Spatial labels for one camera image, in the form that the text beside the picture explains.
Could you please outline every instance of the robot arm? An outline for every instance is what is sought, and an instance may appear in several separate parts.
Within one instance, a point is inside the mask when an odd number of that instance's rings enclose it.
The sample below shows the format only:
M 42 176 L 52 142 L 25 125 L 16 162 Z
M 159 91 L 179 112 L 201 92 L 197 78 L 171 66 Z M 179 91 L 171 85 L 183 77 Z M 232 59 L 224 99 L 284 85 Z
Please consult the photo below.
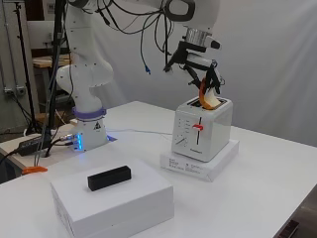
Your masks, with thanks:
M 197 53 L 205 53 L 207 48 L 220 49 L 220 44 L 212 39 L 212 28 L 216 22 L 220 0 L 126 0 L 158 9 L 163 8 L 166 16 L 174 22 L 187 27 L 184 41 L 165 67 L 170 71 L 174 63 L 184 65 L 184 69 L 193 76 L 192 83 L 204 93 L 215 87 L 219 92 L 220 77 L 215 63 Z M 68 0 L 66 32 L 72 65 L 58 70 L 58 85 L 72 93 L 75 102 L 74 114 L 78 124 L 72 134 L 76 135 L 74 149 L 91 150 L 107 143 L 103 116 L 106 111 L 101 100 L 93 93 L 94 88 L 105 85 L 113 78 L 113 69 L 94 46 L 91 29 L 91 14 L 98 11 L 99 0 Z M 112 0 L 100 1 L 110 5 Z M 195 77 L 194 68 L 206 71 L 202 82 Z

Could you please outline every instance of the white box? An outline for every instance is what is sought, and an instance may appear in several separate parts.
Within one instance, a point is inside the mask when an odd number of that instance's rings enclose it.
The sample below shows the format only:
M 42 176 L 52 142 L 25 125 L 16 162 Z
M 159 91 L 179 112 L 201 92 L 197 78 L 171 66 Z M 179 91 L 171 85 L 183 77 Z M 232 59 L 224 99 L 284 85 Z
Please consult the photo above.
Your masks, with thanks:
M 157 172 L 132 159 L 105 164 L 52 182 L 56 213 L 70 237 L 127 238 L 173 217 L 172 185 Z M 122 166 L 131 169 L 131 180 L 89 189 L 87 177 Z
M 199 179 L 213 181 L 239 152 L 239 141 L 230 140 L 208 163 L 200 162 L 173 152 L 160 155 L 162 168 L 180 172 Z

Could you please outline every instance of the table surface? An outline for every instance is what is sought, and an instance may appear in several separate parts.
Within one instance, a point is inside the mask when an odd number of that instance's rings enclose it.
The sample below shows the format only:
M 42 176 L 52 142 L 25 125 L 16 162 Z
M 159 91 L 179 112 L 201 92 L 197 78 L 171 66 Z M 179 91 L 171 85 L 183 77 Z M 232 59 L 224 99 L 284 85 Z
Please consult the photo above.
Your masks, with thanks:
M 52 57 L 33 58 L 33 66 L 37 68 L 52 67 Z M 69 55 L 61 55 L 58 61 L 59 66 L 70 64 Z
M 240 153 L 214 182 L 163 170 L 159 154 L 170 150 L 173 117 L 173 111 L 140 102 L 110 109 L 105 125 L 117 142 L 1 184 L 0 237 L 66 237 L 50 181 L 101 166 L 107 151 L 145 161 L 174 186 L 175 217 L 134 238 L 271 238 L 317 182 L 317 148 L 235 127 L 231 137 L 240 140 Z

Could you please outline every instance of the white platform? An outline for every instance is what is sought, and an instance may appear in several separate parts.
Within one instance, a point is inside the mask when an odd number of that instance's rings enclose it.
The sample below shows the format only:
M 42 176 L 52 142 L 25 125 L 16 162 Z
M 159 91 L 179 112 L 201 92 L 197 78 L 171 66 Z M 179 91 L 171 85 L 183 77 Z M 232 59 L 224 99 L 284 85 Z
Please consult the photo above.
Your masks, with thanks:
M 160 155 L 160 166 L 164 169 L 213 181 L 239 152 L 239 141 L 230 140 L 215 157 L 208 163 L 168 151 Z
M 238 156 L 214 182 L 202 182 L 160 168 L 170 135 L 122 131 L 171 134 L 173 120 L 174 111 L 142 102 L 108 110 L 105 125 L 118 141 L 96 155 L 99 160 L 86 160 L 85 154 L 66 160 L 60 150 L 54 155 L 62 162 L 47 173 L 0 184 L 0 237 L 67 237 L 57 223 L 50 182 L 103 167 L 115 150 L 142 159 L 174 187 L 174 218 L 133 238 L 271 238 L 317 183 L 314 147 L 232 127 L 231 138 L 240 141 Z
M 52 182 L 56 214 L 74 238 L 127 238 L 174 215 L 172 185 L 139 160 L 120 151 L 101 147 L 85 158 L 108 153 L 104 167 L 58 178 Z M 88 188 L 87 177 L 128 166 L 132 178 L 96 191 Z

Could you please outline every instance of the wall outlet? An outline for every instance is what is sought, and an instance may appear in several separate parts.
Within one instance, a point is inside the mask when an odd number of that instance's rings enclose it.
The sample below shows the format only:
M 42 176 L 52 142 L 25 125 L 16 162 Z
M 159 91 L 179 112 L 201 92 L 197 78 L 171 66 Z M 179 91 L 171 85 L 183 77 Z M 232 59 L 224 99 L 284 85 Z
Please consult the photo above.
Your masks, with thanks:
M 48 3 L 48 13 L 49 14 L 55 13 L 55 3 Z
M 25 86 L 16 86 L 16 91 L 18 96 L 24 96 L 26 94 L 26 87 Z
M 4 88 L 4 94 L 9 97 L 9 96 L 14 95 L 14 91 L 13 91 L 12 88 L 5 87 Z

